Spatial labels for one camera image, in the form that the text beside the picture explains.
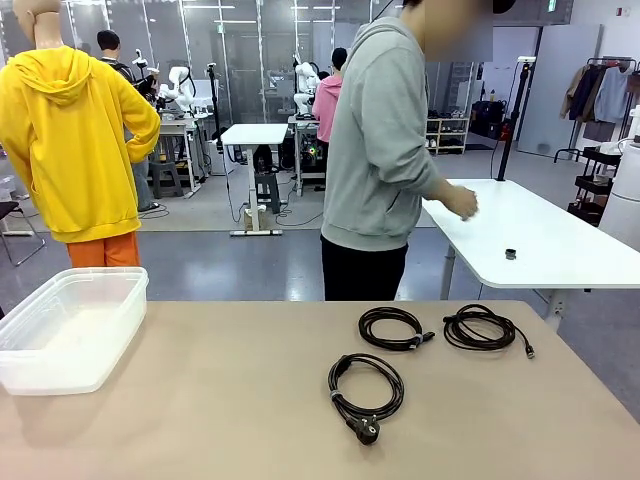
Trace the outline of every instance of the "person in pink shirt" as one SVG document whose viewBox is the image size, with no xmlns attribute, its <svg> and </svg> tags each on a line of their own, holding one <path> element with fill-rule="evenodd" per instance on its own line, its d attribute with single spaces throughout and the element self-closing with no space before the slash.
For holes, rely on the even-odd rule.
<svg viewBox="0 0 640 480">
<path fill-rule="evenodd" d="M 322 149 L 325 174 L 329 154 L 329 141 L 331 140 L 331 128 L 333 116 L 336 113 L 338 97 L 342 89 L 342 67 L 347 61 L 347 51 L 344 48 L 336 48 L 331 55 L 333 75 L 322 80 L 316 89 L 316 99 L 313 103 L 313 116 L 320 122 L 318 125 L 318 144 Z"/>
</svg>

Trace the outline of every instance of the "gray hoodie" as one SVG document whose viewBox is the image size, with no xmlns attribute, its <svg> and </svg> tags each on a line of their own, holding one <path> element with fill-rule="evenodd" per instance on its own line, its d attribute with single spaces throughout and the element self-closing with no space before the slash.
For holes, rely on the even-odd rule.
<svg viewBox="0 0 640 480">
<path fill-rule="evenodd" d="M 439 178 L 425 150 L 425 60 L 397 18 L 360 29 L 343 70 L 322 235 L 361 251 L 402 248 Z"/>
</svg>

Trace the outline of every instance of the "clothes rack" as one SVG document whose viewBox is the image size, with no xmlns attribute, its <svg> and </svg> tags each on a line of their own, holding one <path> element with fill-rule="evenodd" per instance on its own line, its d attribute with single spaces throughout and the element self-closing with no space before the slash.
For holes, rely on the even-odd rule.
<svg viewBox="0 0 640 480">
<path fill-rule="evenodd" d="M 640 71 L 638 70 L 638 61 L 635 58 L 631 57 L 591 57 L 589 60 L 587 60 L 586 63 L 586 65 L 604 65 L 609 67 L 625 67 L 625 64 L 627 69 L 633 65 L 634 73 Z M 629 126 L 629 113 L 631 112 L 631 108 L 633 107 L 633 98 L 634 96 L 632 94 L 629 95 L 618 140 L 622 140 L 626 136 L 625 131 Z M 580 160 L 582 151 L 578 148 L 575 148 L 575 144 L 578 140 L 578 135 L 580 134 L 582 123 L 583 122 L 578 119 L 573 121 L 573 129 L 571 130 L 571 137 L 569 138 L 569 146 L 567 148 L 561 148 L 556 152 L 553 158 L 553 163 L 558 163 L 558 157 L 563 152 L 569 153 L 569 158 L 571 158 L 571 155 L 575 155 L 576 162 Z"/>
</svg>

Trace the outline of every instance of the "man's hand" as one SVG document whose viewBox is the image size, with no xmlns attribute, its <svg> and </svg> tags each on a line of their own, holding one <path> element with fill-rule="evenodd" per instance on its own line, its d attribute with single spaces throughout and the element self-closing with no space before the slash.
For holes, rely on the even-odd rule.
<svg viewBox="0 0 640 480">
<path fill-rule="evenodd" d="M 478 211 L 478 199 L 475 192 L 465 187 L 451 185 L 445 179 L 438 180 L 429 200 L 439 200 L 449 211 L 465 221 Z"/>
</svg>

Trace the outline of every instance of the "orange pants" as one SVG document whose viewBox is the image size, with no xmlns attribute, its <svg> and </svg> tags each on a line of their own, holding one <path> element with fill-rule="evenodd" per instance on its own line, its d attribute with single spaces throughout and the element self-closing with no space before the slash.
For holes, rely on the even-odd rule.
<svg viewBox="0 0 640 480">
<path fill-rule="evenodd" d="M 90 242 L 67 243 L 67 250 L 73 268 L 140 266 L 135 232 Z"/>
</svg>

